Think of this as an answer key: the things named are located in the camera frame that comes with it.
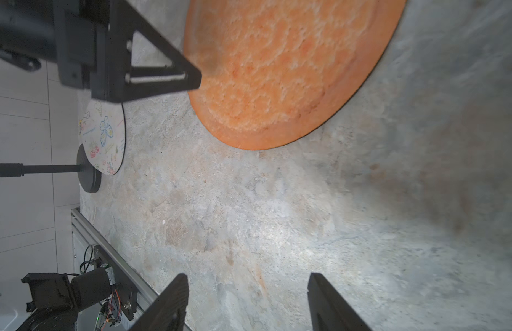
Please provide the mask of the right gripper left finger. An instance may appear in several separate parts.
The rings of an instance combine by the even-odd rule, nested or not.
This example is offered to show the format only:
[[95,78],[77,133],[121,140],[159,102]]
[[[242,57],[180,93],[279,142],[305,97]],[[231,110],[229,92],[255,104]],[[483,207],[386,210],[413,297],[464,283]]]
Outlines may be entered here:
[[188,277],[178,274],[130,331],[183,331],[189,299]]

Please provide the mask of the orange round coaster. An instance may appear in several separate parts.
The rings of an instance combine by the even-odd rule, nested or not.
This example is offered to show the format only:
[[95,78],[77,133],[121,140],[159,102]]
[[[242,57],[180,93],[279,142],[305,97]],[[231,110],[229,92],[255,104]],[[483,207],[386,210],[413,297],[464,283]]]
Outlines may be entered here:
[[320,127],[360,89],[404,1],[191,1],[184,54],[202,72],[190,103],[221,142],[266,150]]

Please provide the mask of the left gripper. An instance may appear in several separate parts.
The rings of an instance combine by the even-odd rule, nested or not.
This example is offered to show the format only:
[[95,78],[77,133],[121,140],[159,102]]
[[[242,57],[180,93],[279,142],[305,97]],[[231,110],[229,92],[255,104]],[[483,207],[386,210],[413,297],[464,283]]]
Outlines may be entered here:
[[[169,60],[134,66],[134,35]],[[127,1],[0,1],[0,59],[33,73],[57,64],[61,83],[124,103],[196,90],[202,73]]]

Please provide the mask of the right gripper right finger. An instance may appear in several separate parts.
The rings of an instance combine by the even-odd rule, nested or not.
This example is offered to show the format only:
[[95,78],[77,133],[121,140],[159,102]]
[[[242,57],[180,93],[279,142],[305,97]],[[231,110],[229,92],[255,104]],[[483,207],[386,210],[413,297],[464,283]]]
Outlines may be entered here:
[[310,275],[308,304],[314,331],[371,331],[371,328],[321,273]]

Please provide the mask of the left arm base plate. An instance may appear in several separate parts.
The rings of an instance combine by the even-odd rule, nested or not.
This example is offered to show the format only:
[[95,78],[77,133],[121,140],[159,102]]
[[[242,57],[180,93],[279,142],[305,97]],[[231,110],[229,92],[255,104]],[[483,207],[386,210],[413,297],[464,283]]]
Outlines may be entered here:
[[94,247],[95,266],[104,268],[108,274],[109,283],[113,290],[117,290],[121,300],[122,315],[128,321],[135,320],[137,313],[138,290],[131,278],[126,274],[123,266],[111,257],[100,245]]

